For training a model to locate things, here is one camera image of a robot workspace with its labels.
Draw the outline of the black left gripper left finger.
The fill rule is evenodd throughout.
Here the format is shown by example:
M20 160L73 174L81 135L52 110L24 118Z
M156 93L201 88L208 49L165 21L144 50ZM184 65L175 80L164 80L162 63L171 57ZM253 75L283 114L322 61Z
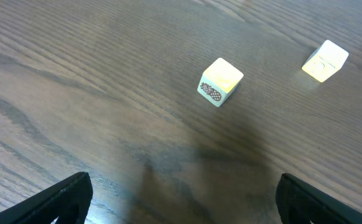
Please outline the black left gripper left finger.
M85 222L93 197L89 173L77 172L0 212L0 224Z

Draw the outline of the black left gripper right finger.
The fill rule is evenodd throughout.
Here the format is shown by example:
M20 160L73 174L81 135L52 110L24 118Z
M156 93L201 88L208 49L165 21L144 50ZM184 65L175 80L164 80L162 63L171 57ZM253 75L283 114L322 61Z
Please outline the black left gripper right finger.
M275 198L283 224L362 224L362 213L289 173L281 175Z

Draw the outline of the cream wooden block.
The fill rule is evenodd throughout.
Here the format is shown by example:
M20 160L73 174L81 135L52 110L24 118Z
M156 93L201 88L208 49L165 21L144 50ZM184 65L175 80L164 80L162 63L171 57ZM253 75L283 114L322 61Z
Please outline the cream wooden block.
M346 50L331 40L326 40L310 55L302 70L323 83L342 68L348 56Z

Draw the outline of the yellow pineapple block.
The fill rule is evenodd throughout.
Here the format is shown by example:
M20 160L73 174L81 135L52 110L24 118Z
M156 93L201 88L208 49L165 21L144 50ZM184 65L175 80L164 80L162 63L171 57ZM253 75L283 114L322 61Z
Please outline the yellow pineapple block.
M203 73L197 91L220 107L238 86L244 74L223 58L216 59Z

